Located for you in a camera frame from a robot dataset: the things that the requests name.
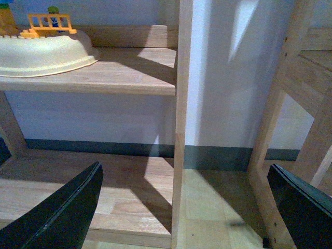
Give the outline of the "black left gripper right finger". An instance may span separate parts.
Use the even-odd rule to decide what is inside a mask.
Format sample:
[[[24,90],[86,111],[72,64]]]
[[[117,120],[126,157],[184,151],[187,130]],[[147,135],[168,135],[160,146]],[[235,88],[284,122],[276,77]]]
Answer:
[[[331,248],[331,197],[277,164],[267,179],[296,247]]]

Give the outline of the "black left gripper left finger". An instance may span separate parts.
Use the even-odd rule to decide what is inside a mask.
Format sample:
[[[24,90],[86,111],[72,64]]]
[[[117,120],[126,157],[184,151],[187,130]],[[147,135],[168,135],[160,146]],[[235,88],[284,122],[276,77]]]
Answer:
[[[1,229],[1,248],[82,248],[103,182],[99,162]]]

